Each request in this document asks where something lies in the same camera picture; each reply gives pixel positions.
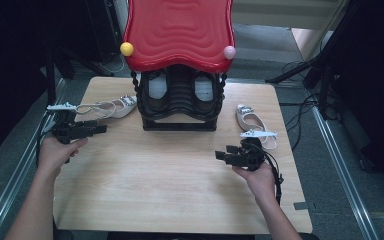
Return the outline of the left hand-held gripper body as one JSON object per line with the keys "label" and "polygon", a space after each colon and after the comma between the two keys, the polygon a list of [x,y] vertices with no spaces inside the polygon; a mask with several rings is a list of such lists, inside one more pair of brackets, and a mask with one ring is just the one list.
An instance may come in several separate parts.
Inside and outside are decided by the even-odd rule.
{"label": "left hand-held gripper body", "polygon": [[58,141],[69,144],[72,140],[91,136],[91,130],[83,122],[75,122],[76,106],[68,102],[64,104],[48,105],[47,111],[54,115],[53,120],[46,127]]}

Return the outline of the person's left hand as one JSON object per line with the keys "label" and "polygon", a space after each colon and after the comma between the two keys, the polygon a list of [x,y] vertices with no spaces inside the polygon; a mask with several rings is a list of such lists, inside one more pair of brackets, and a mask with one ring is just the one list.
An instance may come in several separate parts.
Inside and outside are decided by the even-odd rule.
{"label": "person's left hand", "polygon": [[38,174],[44,178],[55,179],[61,167],[79,153],[79,149],[88,143],[87,138],[63,144],[54,137],[46,138],[41,144],[38,164]]}

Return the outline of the black metal stand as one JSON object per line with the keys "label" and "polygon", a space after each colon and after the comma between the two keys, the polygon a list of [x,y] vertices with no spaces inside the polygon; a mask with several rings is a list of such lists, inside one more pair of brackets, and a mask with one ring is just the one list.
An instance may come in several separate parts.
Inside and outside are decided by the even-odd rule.
{"label": "black metal stand", "polygon": [[313,89],[317,84],[320,84],[320,93],[317,98],[318,110],[324,119],[327,118],[327,99],[329,84],[334,79],[332,56],[334,50],[339,46],[341,36],[347,31],[347,24],[352,19],[354,3],[353,0],[340,0],[340,8],[335,12],[339,15],[342,10],[337,26],[332,35],[327,40],[326,44],[321,48],[319,53],[310,60],[299,64],[292,70],[283,73],[273,79],[268,79],[267,83],[278,84],[286,79],[297,75],[305,70],[308,71],[303,80],[303,85],[306,89]]}
{"label": "black metal stand", "polygon": [[58,70],[64,79],[72,79],[75,76],[75,70],[71,64],[72,60],[80,63],[82,66],[88,68],[98,76],[113,76],[113,73],[111,73],[109,70],[105,70],[103,67],[94,65],[92,62],[84,59],[72,50],[58,45],[48,47],[45,59],[45,76],[47,81],[48,104],[54,104],[57,102],[55,70]]}

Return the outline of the dark curtain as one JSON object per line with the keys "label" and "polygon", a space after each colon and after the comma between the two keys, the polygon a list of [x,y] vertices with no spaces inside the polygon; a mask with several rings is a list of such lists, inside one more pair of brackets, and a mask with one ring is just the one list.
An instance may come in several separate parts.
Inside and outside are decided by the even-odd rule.
{"label": "dark curtain", "polygon": [[0,0],[0,146],[47,87],[41,68],[76,0]]}
{"label": "dark curtain", "polygon": [[350,0],[337,33],[333,89],[367,136],[360,152],[384,172],[384,0]]}

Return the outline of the beige slingback sandal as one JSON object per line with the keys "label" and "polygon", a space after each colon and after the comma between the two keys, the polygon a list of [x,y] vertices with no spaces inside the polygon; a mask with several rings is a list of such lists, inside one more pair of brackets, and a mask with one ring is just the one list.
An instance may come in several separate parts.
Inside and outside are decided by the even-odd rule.
{"label": "beige slingback sandal", "polygon": [[110,101],[99,101],[94,104],[81,104],[76,107],[78,115],[87,116],[90,120],[123,118],[137,105],[137,97],[125,95]]}
{"label": "beige slingback sandal", "polygon": [[259,138],[262,147],[268,150],[277,147],[277,133],[270,131],[263,120],[250,106],[239,104],[236,108],[236,118],[243,132],[241,137]]}

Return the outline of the person's right hand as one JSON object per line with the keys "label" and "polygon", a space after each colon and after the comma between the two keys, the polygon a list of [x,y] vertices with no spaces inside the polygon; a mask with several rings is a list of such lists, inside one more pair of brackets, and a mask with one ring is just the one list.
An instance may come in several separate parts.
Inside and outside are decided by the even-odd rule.
{"label": "person's right hand", "polygon": [[257,200],[275,198],[275,180],[269,165],[262,164],[255,171],[248,171],[237,166],[233,166],[232,170],[246,181]]}

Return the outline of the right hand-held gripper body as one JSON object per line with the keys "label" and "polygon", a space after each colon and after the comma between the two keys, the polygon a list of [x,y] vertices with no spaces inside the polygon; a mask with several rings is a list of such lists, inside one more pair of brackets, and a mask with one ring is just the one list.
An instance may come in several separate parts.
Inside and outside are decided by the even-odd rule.
{"label": "right hand-held gripper body", "polygon": [[248,158],[250,171],[255,171],[264,162],[267,162],[274,170],[278,169],[276,159],[263,149],[261,141],[261,138],[276,137],[276,132],[251,129],[241,133],[240,136],[242,140],[240,141],[239,153]]}

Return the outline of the metal floor rail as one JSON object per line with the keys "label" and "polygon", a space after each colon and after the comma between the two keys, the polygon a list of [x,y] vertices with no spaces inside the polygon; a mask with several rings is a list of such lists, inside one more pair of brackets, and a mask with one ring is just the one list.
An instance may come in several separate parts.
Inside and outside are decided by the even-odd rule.
{"label": "metal floor rail", "polygon": [[313,108],[312,112],[363,239],[380,240],[371,216],[347,168],[328,122],[322,118],[316,108]]}
{"label": "metal floor rail", "polygon": [[36,134],[48,94],[43,93],[0,146],[0,239],[18,211],[34,172]]}

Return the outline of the red and black shoe rack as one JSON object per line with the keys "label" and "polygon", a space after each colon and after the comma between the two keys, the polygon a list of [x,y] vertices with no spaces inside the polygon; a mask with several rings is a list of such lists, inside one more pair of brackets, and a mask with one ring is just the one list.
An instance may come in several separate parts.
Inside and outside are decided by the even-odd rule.
{"label": "red and black shoe rack", "polygon": [[[214,131],[224,100],[227,72],[236,54],[233,0],[128,0],[120,52],[130,69],[143,128],[147,131]],[[168,107],[148,102],[145,74],[164,70]],[[193,105],[192,78],[215,78],[215,101],[206,113]]]}

